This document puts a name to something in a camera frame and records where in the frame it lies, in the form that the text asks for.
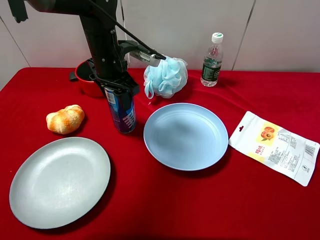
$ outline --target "plastic bottle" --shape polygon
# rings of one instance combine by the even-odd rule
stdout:
[[[206,87],[213,87],[217,84],[224,56],[222,49],[223,39],[224,35],[220,32],[212,34],[213,45],[209,47],[204,57],[201,74],[201,83]]]

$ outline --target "light blue plate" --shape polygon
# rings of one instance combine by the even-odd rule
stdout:
[[[228,147],[228,133],[220,118],[189,103],[170,104],[155,111],[146,121],[143,138],[160,163],[184,171],[210,167]]]

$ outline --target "bread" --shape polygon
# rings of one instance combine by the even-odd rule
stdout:
[[[47,128],[57,134],[69,134],[79,128],[85,112],[79,105],[70,105],[46,116]]]

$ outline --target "red tablecloth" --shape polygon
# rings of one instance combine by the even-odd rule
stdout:
[[[148,117],[170,103],[203,106],[224,122],[229,136],[246,111],[320,142],[320,74],[221,72],[215,87],[189,71],[187,85],[171,99],[149,100],[143,69],[134,97],[138,125],[120,134],[108,104],[80,92],[67,68],[25,68],[0,92],[0,239],[212,240],[319,239],[319,162],[307,187],[229,147],[214,166],[196,172],[156,161],[143,140]],[[46,127],[46,115],[78,104],[86,121],[70,136],[101,144],[111,159],[111,179],[98,204],[61,228],[37,230],[20,223],[9,207],[11,181],[38,148],[63,138]]]

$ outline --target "food bag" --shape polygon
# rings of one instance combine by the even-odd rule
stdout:
[[[229,139],[239,152],[307,186],[315,170],[319,143],[294,134],[247,111]]]

